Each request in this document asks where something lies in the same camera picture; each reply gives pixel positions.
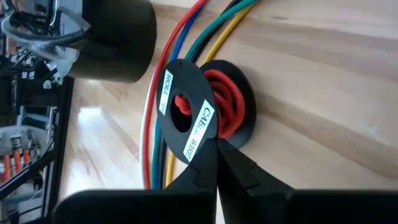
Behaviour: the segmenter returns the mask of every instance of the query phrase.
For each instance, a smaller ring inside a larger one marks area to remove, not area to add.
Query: yellow wire
[[[254,7],[256,3],[253,3],[252,5],[240,10],[236,15],[233,17],[231,22],[229,22],[228,26],[225,27],[224,31],[221,33],[221,35],[218,37],[216,42],[213,44],[211,47],[211,50],[206,56],[205,63],[209,62],[210,60],[213,59],[213,57],[216,55],[217,51],[220,49],[220,47],[223,45],[227,37],[230,35],[230,33],[235,29],[237,24],[241,22],[243,17]],[[173,169],[174,169],[174,161],[175,161],[175,155],[170,152],[169,155],[169,161],[167,163],[167,175],[166,175],[166,187],[169,186],[172,182],[173,179]]]
[[[175,155],[170,152],[169,161],[167,163],[166,187],[169,186],[173,180],[174,160]]]
[[[221,35],[218,37],[216,42],[211,47],[210,51],[207,53],[205,63],[207,63],[213,59],[213,57],[217,54],[217,51],[223,45],[223,43],[228,38],[228,36],[231,34],[231,32],[235,29],[237,24],[239,24],[239,22],[241,22],[243,17],[250,11],[250,9],[252,9],[254,7],[255,4],[256,3],[253,3],[250,6],[242,9],[233,17],[232,21],[229,22],[227,27],[225,27],[224,31],[221,33]]]

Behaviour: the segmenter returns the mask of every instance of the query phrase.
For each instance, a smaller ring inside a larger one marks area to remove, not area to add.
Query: black cylinder
[[[82,17],[91,28],[69,75],[136,82],[155,49],[156,18],[146,0],[83,0]]]

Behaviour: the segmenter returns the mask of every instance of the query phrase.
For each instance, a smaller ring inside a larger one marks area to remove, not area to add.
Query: wood grain surface
[[[141,186],[139,126],[149,81],[195,1],[152,2],[158,38],[143,78],[76,81],[61,198]],[[228,3],[210,1],[180,56]],[[239,66],[256,93],[257,126],[242,151],[296,188],[398,189],[397,8],[395,0],[261,1],[216,56]],[[178,162],[175,175],[184,167]]]

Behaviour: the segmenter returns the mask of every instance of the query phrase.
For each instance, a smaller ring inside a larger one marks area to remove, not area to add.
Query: orange component
[[[22,170],[22,165],[21,165],[21,155],[19,155],[18,151],[14,152],[14,162],[15,162],[15,170],[17,172],[20,172]]]
[[[5,181],[11,178],[11,159],[10,155],[4,156],[4,179]]]
[[[30,162],[30,153],[29,150],[25,149],[24,150],[24,164],[27,166]]]

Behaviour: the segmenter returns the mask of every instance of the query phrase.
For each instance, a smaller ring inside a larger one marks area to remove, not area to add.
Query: white label
[[[203,105],[201,106],[199,116],[195,121],[195,124],[193,125],[191,134],[189,135],[187,144],[184,148],[184,156],[188,159],[189,162],[192,161],[193,156],[195,155],[199,147],[200,141],[203,138],[203,135],[205,135],[207,126],[209,126],[210,124],[213,114],[214,108],[211,107],[207,100],[205,100],[203,102]]]
[[[166,114],[167,102],[169,101],[170,89],[172,87],[173,74],[171,74],[167,69],[164,75],[162,96],[160,97],[159,111]]]

